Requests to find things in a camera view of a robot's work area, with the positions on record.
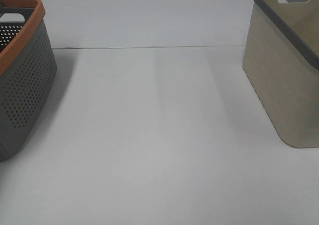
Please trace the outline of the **grey perforated basket orange rim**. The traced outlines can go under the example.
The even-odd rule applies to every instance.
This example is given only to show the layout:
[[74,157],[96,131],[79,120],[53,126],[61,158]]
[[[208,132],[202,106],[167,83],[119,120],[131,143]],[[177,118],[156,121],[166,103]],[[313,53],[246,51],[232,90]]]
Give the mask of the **grey perforated basket orange rim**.
[[41,0],[0,0],[0,13],[23,21],[0,23],[0,160],[24,146],[57,72]]

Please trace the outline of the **beige basket grey rim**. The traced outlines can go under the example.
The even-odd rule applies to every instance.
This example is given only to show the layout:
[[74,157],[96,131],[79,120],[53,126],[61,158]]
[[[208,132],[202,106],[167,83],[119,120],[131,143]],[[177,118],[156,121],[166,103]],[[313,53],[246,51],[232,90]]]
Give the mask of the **beige basket grey rim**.
[[243,69],[283,142],[319,145],[319,0],[253,0]]

